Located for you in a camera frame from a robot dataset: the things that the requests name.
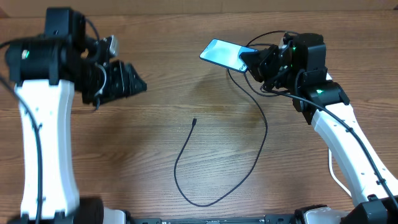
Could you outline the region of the Samsung Galaxy smartphone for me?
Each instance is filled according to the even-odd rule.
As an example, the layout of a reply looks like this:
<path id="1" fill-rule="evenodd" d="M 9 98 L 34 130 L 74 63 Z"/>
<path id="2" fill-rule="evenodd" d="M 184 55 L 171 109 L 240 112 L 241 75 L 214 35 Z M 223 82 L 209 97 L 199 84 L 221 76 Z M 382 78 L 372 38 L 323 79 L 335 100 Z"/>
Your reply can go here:
<path id="1" fill-rule="evenodd" d="M 241 54 L 252 52 L 257 52 L 257 50 L 224 40 L 213 39 L 205 47 L 199 58 L 235 72 L 245 73 L 248 67 L 242 61 Z"/>

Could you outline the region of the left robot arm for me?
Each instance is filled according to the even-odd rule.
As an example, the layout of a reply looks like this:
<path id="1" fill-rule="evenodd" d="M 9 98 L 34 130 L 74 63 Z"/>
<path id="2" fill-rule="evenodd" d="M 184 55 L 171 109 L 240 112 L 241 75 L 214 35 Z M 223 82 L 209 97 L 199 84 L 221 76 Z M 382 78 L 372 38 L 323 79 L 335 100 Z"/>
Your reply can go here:
<path id="1" fill-rule="evenodd" d="M 147 89 L 134 67 L 117 59 L 117 39 L 89 37 L 90 24 L 69 7 L 50 7 L 43 34 L 4 43 L 24 147 L 21 211 L 11 223 L 132 223 L 129 212 L 106 208 L 99 197 L 80 197 L 75 182 L 75 93 L 99 108 Z"/>

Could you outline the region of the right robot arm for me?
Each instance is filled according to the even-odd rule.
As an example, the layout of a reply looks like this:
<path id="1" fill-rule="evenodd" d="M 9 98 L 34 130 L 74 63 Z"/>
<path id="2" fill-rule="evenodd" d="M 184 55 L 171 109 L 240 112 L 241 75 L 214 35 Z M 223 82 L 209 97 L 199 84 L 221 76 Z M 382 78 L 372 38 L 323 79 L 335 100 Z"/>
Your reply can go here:
<path id="1" fill-rule="evenodd" d="M 280 45 L 240 52 L 261 96 L 285 96 L 325 141 L 348 184 L 354 209 L 328 218 L 321 206 L 295 211 L 295 223 L 397 223 L 397 178 L 362 132 L 348 95 L 325 65 L 323 36 L 285 32 Z"/>

